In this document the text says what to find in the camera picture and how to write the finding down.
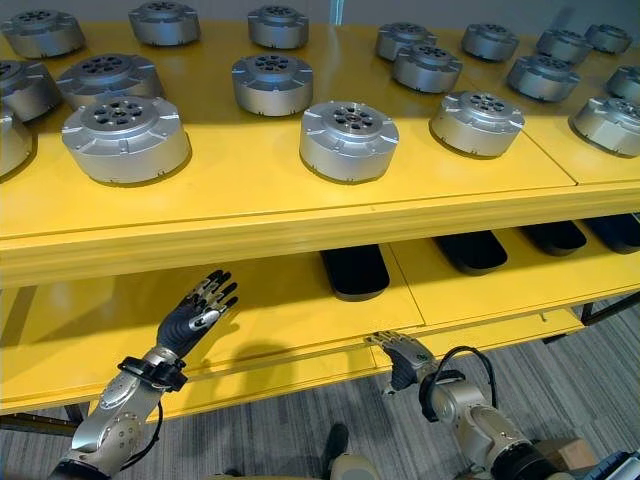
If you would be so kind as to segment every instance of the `yellow shelf surface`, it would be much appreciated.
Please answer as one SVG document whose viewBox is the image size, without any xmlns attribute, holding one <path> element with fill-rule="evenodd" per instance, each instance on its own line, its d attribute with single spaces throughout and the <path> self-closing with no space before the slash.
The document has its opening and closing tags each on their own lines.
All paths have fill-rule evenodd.
<svg viewBox="0 0 640 480">
<path fill-rule="evenodd" d="M 317 253 L 220 265 L 238 282 L 240 302 L 187 356 L 185 373 L 195 380 L 290 362 L 359 346 L 376 330 L 422 325 L 390 248 L 382 251 L 391 284 L 362 303 L 333 297 Z M 3 291 L 0 412 L 95 397 L 125 356 L 141 356 L 155 344 L 162 318 L 212 269 Z"/>
<path fill-rule="evenodd" d="M 384 329 L 457 341 L 461 329 L 479 326 L 487 335 L 479 344 L 493 345 L 502 320 L 640 288 L 640 253 L 612 253 L 585 233 L 583 250 L 556 258 L 538 253 L 516 230 L 498 231 L 510 259 L 485 277 L 458 274 L 428 239 L 383 245 L 391 285 L 358 303 L 332 295 L 317 253 L 221 265 L 238 281 L 240 303 L 187 357 L 186 373 L 199 381 L 276 368 L 361 348 L 363 336 Z M 4 290 L 0 413 L 95 398 L 122 358 L 153 345 L 161 319 L 211 269 Z M 511 332 L 510 341 L 534 330 Z M 51 373 L 59 371 L 65 375 Z"/>
<path fill-rule="evenodd" d="M 488 350 L 580 328 L 582 324 L 573 314 L 558 310 L 546 313 L 545 318 L 530 315 L 418 338 L 440 358 L 457 345 Z M 381 349 L 361 348 L 190 382 L 182 391 L 165 395 L 162 402 L 165 416 L 172 418 L 383 373 L 390 368 L 389 357 Z M 151 420 L 156 420 L 155 413 Z"/>
<path fill-rule="evenodd" d="M 488 275 L 461 275 L 432 239 L 392 244 L 428 328 L 582 304 L 640 289 L 640 252 L 607 249 L 583 224 L 587 244 L 566 257 L 535 249 L 519 229 L 494 231 L 506 264 Z"/>
<path fill-rule="evenodd" d="M 575 67 L 580 83 L 566 100 L 557 103 L 540 102 L 511 89 L 507 74 L 516 58 L 532 55 L 536 39 L 523 37 L 513 57 L 502 63 L 488 64 L 462 53 L 463 76 L 476 88 L 493 92 L 518 105 L 525 115 L 525 134 L 542 148 L 578 184 L 640 181 L 640 159 L 613 155 L 578 137 L 569 126 L 568 118 L 580 111 L 586 101 L 595 96 L 608 97 L 604 86 L 621 65 L 640 64 L 638 49 L 622 55 L 609 55 L 593 50 L 584 62 Z"/>
<path fill-rule="evenodd" d="M 576 187 L 526 135 L 491 161 L 446 149 L 427 128 L 441 95 L 419 94 L 390 78 L 391 64 L 373 52 L 374 27 L 314 25 L 312 40 L 294 52 L 314 68 L 314 103 L 369 103 L 400 132 L 381 179 L 323 180 L 299 158 L 300 114 L 266 118 L 235 104 L 231 65 L 262 51 L 250 43 L 246 25 L 202 27 L 200 42 L 160 49 L 138 44 L 128 25 L 86 24 L 87 49 L 45 60 L 57 77 L 97 53 L 150 58 L 178 106 L 193 154 L 162 181 L 102 185 L 82 173 L 62 144 L 68 106 L 31 122 L 35 158 L 0 183 L 4 286 L 619 213 L 640 203 L 640 182 Z M 4 40 L 0 52 L 13 56 Z M 456 88 L 473 84 L 463 76 Z"/>
</svg>

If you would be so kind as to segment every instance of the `metal table leg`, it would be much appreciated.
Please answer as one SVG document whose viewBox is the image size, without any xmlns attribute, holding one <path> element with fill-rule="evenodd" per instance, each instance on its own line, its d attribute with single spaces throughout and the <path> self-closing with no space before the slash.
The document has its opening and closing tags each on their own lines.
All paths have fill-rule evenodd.
<svg viewBox="0 0 640 480">
<path fill-rule="evenodd" d="M 591 326 L 602 320 L 605 320 L 612 315 L 620 313 L 627 308 L 631 308 L 634 305 L 640 303 L 640 292 L 636 292 L 632 295 L 629 295 L 622 300 L 618 300 L 616 303 L 609 305 L 608 307 L 603 308 L 602 310 L 593 313 L 593 302 L 587 303 L 584 305 L 582 309 L 582 315 L 580 316 L 580 321 L 585 326 Z"/>
<path fill-rule="evenodd" d="M 73 437 L 79 423 L 58 418 L 42 417 L 29 413 L 14 413 L 0 416 L 0 430 L 44 433 L 62 437 Z"/>
</svg>

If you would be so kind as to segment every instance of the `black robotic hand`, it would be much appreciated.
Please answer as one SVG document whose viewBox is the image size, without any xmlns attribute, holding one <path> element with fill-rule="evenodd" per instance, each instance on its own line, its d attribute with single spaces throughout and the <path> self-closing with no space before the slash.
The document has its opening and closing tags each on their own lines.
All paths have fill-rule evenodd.
<svg viewBox="0 0 640 480">
<path fill-rule="evenodd" d="M 393 331 L 376 332 L 365 338 L 365 343 L 382 348 L 393 364 L 391 382 L 384 393 L 393 395 L 434 372 L 438 362 L 418 340 Z"/>
<path fill-rule="evenodd" d="M 231 273 L 216 270 L 182 299 L 158 327 L 158 343 L 183 358 L 204 337 L 238 297 L 229 295 L 238 286 L 227 283 Z"/>
</svg>

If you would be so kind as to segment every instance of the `black cable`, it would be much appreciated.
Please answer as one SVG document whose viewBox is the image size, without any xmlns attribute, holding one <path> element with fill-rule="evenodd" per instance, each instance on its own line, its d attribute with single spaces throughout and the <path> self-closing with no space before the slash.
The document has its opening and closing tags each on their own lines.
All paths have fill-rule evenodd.
<svg viewBox="0 0 640 480">
<path fill-rule="evenodd" d="M 131 455 L 129 460 L 127 460 L 124 465 L 120 468 L 120 471 L 126 470 L 127 468 L 133 467 L 136 463 L 144 458 L 144 456 L 151 451 L 153 446 L 156 444 L 158 440 L 160 440 L 160 427 L 162 427 L 162 418 L 164 416 L 164 412 L 162 410 L 162 403 L 158 402 L 158 424 L 156 425 L 156 429 L 153 432 L 153 436 L 146 447 L 140 450 L 138 453 L 134 453 Z"/>
<path fill-rule="evenodd" d="M 493 406 L 493 408 L 498 408 L 498 396 L 496 393 L 496 379 L 493 374 L 493 365 L 491 365 L 491 360 L 489 360 L 487 356 L 484 353 L 482 353 L 480 350 L 474 347 L 468 347 L 466 345 L 461 345 L 459 347 L 452 348 L 445 354 L 444 357 L 442 357 L 442 360 L 440 361 L 440 365 L 438 365 L 438 369 L 436 370 L 436 373 L 434 374 L 433 379 L 431 380 L 431 382 L 429 383 L 429 386 L 427 387 L 426 398 L 429 399 L 428 401 L 431 401 L 430 399 L 431 399 L 431 395 L 433 394 L 433 389 L 438 383 L 438 379 L 440 378 L 440 375 L 444 370 L 444 366 L 449 360 L 451 360 L 455 355 L 457 355 L 460 352 L 471 352 L 482 361 L 482 364 L 484 365 L 484 368 L 487 371 L 487 375 L 489 376 L 489 386 L 491 387 L 491 405 Z"/>
</svg>

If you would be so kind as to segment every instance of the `wall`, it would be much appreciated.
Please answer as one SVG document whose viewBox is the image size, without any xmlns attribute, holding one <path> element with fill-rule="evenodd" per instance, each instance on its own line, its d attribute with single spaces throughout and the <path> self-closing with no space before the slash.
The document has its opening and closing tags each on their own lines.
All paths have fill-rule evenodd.
<svg viewBox="0 0 640 480">
<path fill-rule="evenodd" d="M 243 20 L 269 0 L 181 0 L 201 18 Z M 584 32 L 592 23 L 611 23 L 640 40 L 639 0 L 271 0 L 306 13 L 312 22 L 328 23 L 331 5 L 344 4 L 345 24 L 382 25 L 409 20 L 427 28 L 465 28 L 473 22 L 500 23 L 520 34 L 545 28 Z M 0 19 L 31 8 L 56 8 L 80 21 L 125 19 L 137 6 L 132 0 L 0 0 Z"/>
<path fill-rule="evenodd" d="M 532 35 L 552 25 L 583 33 L 592 23 L 610 23 L 640 39 L 638 0 L 345 0 L 343 23 L 403 20 L 427 29 L 491 22 Z"/>
</svg>

